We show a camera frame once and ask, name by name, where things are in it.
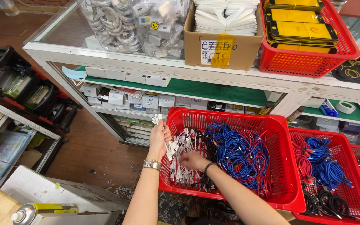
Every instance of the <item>green shelf liner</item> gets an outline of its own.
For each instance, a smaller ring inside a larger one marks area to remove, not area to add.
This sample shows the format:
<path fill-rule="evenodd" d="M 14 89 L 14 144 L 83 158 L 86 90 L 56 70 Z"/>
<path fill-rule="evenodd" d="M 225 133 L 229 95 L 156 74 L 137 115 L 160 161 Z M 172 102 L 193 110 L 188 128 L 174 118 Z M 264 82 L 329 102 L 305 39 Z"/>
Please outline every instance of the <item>green shelf liner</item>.
<path fill-rule="evenodd" d="M 85 67 L 80 66 L 76 70 L 85 71 Z M 170 80 L 166 88 L 122 80 L 93 78 L 90 76 L 85 79 L 85 82 L 103 82 L 106 84 L 111 84 L 112 86 L 119 85 L 131 87 L 134 89 L 151 90 L 157 93 L 168 92 L 176 95 L 189 95 L 195 96 L 196 98 L 216 99 L 218 102 L 237 102 L 244 105 L 264 106 L 267 102 L 263 90 L 243 88 L 237 86 L 231 86 L 230 88 L 227 88 L 206 82 L 175 78 L 172 78 Z"/>
<path fill-rule="evenodd" d="M 336 105 L 339 102 L 338 100 L 332 100 L 332 99 L 329 99 L 329 101 L 333 105 L 334 108 L 336 108 Z M 340 112 L 339 110 L 336 109 L 338 114 L 340 115 L 338 118 L 360 121 L 360 110 L 357 108 L 357 105 L 355 103 L 351 103 L 351 104 L 355 105 L 355 107 L 356 107 L 354 112 L 351 114 L 346 114 L 346 113 Z M 315 108 L 311 108 L 311 107 L 304 107 L 304 108 L 305 108 L 305 113 L 323 115 L 319 109 L 315 109 Z"/>

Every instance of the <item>wooden floor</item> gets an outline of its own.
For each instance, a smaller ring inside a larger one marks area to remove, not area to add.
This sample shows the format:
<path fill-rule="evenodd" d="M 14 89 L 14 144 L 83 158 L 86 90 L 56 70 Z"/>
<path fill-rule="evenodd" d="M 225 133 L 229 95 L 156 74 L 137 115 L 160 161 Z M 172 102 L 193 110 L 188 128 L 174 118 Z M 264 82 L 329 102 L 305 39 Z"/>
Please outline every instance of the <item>wooden floor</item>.
<path fill-rule="evenodd" d="M 60 87 L 42 67 L 22 49 L 23 42 L 52 15 L 22 13 L 7 16 L 0 11 L 0 47 L 11 45 L 41 73 Z M 119 144 L 86 109 L 78 110 L 65 135 L 64 143 L 46 175 L 67 181 L 110 188 L 133 187 L 141 172 L 147 149 Z"/>

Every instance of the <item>tape roll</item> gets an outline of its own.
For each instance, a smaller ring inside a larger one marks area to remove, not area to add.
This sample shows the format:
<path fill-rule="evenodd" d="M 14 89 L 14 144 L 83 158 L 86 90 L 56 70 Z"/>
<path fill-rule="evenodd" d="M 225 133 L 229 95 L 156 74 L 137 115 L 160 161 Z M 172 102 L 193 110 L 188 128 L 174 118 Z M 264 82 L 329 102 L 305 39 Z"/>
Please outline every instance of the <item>tape roll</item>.
<path fill-rule="evenodd" d="M 354 105 L 352 105 L 351 103 L 338 102 L 338 104 L 336 105 L 336 109 L 339 110 L 340 112 L 343 112 L 346 114 L 351 114 L 354 112 L 356 107 Z"/>

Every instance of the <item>silver wristwatch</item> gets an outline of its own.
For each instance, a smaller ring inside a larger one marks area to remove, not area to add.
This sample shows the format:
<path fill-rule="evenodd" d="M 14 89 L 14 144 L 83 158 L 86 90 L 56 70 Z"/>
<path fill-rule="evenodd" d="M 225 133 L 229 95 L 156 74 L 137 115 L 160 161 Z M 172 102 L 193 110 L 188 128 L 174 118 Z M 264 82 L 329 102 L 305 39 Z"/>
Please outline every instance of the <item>silver wristwatch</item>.
<path fill-rule="evenodd" d="M 158 163 L 156 162 L 144 162 L 144 164 L 142 165 L 143 168 L 154 168 L 154 169 L 157 169 L 159 172 L 161 171 L 162 169 L 162 166 L 159 165 Z"/>

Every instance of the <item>blue surgical mask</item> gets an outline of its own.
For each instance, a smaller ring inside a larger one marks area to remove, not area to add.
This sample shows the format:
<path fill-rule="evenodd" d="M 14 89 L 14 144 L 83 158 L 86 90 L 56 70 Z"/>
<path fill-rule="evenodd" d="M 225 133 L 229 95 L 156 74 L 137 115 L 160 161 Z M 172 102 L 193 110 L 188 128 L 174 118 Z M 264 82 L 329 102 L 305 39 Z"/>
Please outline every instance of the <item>blue surgical mask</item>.
<path fill-rule="evenodd" d="M 62 72 L 69 78 L 72 79 L 74 85 L 79 86 L 83 83 L 84 79 L 87 77 L 86 71 L 77 71 L 77 70 L 71 70 L 66 67 L 62 67 Z M 74 81 L 74 79 L 82 79 L 78 84 Z"/>

